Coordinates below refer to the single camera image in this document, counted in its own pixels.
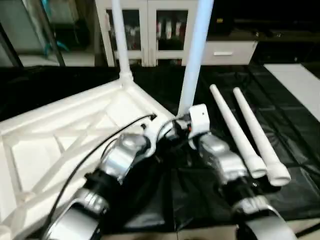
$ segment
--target white pole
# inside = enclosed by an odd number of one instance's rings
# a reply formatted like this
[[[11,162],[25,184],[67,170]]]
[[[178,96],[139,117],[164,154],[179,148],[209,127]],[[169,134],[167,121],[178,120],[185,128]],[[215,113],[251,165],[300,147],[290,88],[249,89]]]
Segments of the white pole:
[[[250,129],[254,142],[259,149],[261,157],[267,168],[267,177],[273,186],[284,186],[291,180],[286,166],[280,162],[275,150],[271,146],[265,132],[261,128],[256,116],[252,112],[241,90],[236,87],[233,90],[244,119]]]
[[[264,161],[261,159],[261,157],[257,155],[256,151],[251,146],[251,143],[249,142],[244,131],[241,129],[239,123],[237,122],[235,116],[228,107],[226,101],[221,96],[217,86],[212,84],[210,86],[210,90],[212,92],[216,104],[220,109],[223,119],[230,130],[232,138],[241,153],[245,165],[249,169],[252,177],[257,179],[266,175],[267,167]]]
[[[187,113],[188,109],[194,103],[213,5],[214,0],[198,1],[191,49],[184,73],[178,115]]]
[[[112,17],[115,31],[116,47],[120,63],[120,79],[133,81],[133,76],[129,65],[125,24],[120,0],[112,0]]]

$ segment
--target black mat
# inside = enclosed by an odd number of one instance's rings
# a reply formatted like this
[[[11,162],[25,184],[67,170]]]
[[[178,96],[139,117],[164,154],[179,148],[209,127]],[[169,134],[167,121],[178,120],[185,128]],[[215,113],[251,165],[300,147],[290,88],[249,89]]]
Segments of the black mat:
[[[303,66],[315,75],[320,81],[320,63],[304,63]]]
[[[176,114],[184,70],[156,67],[132,71],[138,85]],[[115,68],[90,67],[1,69],[0,73],[0,120],[118,77]],[[241,88],[277,155],[288,167],[292,181],[267,195],[271,204],[286,220],[319,218],[320,123],[262,66],[202,67],[194,103],[207,105],[211,131],[235,152],[238,150],[214,103],[210,84],[217,85],[255,147],[232,93],[233,88]],[[189,147],[158,152],[157,158],[131,172],[119,201],[122,208],[113,213],[112,232],[170,232],[230,224],[230,208],[214,185],[213,174]]]

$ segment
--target white metal frame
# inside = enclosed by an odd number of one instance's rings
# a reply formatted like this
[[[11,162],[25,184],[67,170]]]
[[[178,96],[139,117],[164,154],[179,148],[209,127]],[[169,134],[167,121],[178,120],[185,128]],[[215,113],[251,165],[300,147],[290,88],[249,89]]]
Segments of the white metal frame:
[[[109,20],[106,10],[112,9],[112,0],[95,0],[98,18],[100,22],[101,34],[103,39],[104,50],[109,67],[115,66],[115,59],[119,59],[118,51],[114,55],[111,47],[111,40],[109,36]],[[123,10],[138,10],[140,23],[140,40],[141,50],[128,50],[129,60],[141,59],[142,66],[149,65],[148,59],[148,9],[147,0],[121,0],[121,7]]]
[[[192,32],[196,19],[197,0],[150,0],[148,1],[148,39],[149,65],[156,66],[158,59],[182,59],[182,65],[187,64]],[[188,11],[184,45],[182,50],[157,50],[157,11],[186,10]]]
[[[0,226],[25,237],[50,211],[75,165],[102,139],[137,117],[173,115],[129,81],[115,80],[0,123]],[[128,132],[142,133],[138,122]],[[60,204],[84,184],[100,148],[79,170]]]

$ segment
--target glass cabinet door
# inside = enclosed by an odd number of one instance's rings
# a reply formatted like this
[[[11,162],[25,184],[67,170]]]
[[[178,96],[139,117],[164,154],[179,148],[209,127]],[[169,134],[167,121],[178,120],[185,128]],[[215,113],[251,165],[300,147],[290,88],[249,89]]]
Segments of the glass cabinet door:
[[[164,63],[186,65],[197,4],[196,0],[148,1],[151,66]]]
[[[101,52],[95,9],[91,0],[0,0],[0,23],[25,67],[94,66]]]
[[[114,28],[112,1],[96,0],[107,63],[117,65],[118,52]],[[121,0],[129,62],[132,65],[148,66],[148,23],[146,0]]]
[[[0,42],[0,67],[12,67],[12,66],[13,64],[10,61],[9,56],[7,55],[6,50],[2,46],[2,43]]]

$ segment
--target white tube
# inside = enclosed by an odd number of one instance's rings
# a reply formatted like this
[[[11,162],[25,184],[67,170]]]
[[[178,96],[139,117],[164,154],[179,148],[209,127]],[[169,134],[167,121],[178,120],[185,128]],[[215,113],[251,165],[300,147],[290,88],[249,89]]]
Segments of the white tube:
[[[199,0],[188,62],[186,64],[178,115],[188,112],[194,103],[214,0]]]
[[[224,98],[221,96],[217,86],[212,84],[210,86],[210,90],[252,177],[257,179],[266,175],[267,167],[264,161],[257,155],[254,148],[251,146],[235,116],[231,112]]]
[[[120,79],[123,78],[133,81],[133,76],[129,65],[124,16],[120,5],[120,0],[112,0],[112,17],[115,31],[116,47],[120,63]]]
[[[254,142],[257,145],[261,157],[267,167],[267,177],[270,184],[273,186],[284,186],[288,184],[291,180],[290,173],[286,166],[280,162],[275,150],[271,146],[241,90],[236,87],[233,90],[233,93],[250,129]]]

